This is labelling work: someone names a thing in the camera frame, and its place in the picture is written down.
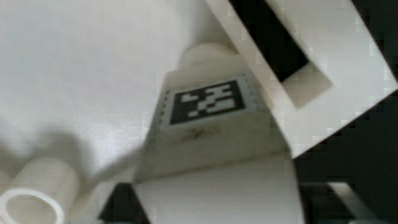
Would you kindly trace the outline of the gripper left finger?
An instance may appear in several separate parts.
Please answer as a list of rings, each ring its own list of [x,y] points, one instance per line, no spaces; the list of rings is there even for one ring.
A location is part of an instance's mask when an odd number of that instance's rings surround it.
[[[134,187],[118,183],[99,215],[102,224],[152,224]]]

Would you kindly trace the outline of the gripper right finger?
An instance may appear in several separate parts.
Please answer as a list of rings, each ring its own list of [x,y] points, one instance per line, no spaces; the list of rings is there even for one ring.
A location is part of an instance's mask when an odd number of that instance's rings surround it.
[[[301,184],[306,224],[386,224],[346,182]]]

